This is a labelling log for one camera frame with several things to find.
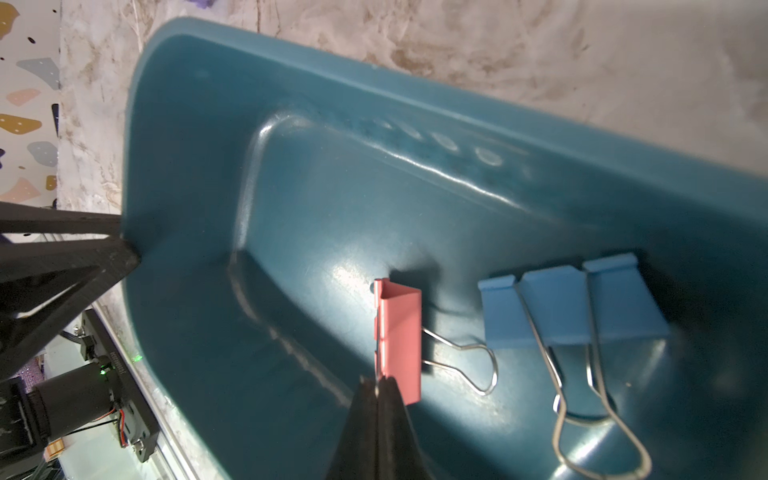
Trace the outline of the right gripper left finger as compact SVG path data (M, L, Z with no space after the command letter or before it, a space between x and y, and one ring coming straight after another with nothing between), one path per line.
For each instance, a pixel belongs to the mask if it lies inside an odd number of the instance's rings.
M361 378L326 479L377 479L377 442L377 383Z

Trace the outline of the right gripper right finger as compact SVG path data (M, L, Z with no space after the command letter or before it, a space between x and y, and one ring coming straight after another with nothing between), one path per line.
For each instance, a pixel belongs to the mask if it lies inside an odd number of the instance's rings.
M377 478L432 478L397 382L391 377L383 377L378 382Z

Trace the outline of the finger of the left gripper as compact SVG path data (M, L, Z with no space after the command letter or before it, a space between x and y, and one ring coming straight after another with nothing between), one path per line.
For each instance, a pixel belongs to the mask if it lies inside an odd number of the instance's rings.
M121 217L1 204L1 376L8 378L129 275Z

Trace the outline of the teal plastic storage box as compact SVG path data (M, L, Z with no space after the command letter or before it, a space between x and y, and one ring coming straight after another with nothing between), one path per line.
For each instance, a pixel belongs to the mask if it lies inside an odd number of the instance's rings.
M425 326L485 340L481 280L632 253L670 327L605 342L606 385L654 479L767 475L767 182L253 32L179 18L126 113L124 295L144 364L232 479L325 476L374 372L373 282ZM436 478L566 479L536 346L492 349L476 395L428 367L411 423ZM557 346L569 410L600 415L585 348ZM639 455L563 430L578 465Z

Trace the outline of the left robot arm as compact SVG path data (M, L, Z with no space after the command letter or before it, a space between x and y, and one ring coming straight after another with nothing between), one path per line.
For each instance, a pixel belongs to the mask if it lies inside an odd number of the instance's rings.
M54 441L111 425L139 462L161 428L92 305L140 263L118 215L1 205L1 476L46 478ZM84 365L26 387L19 373L57 337Z

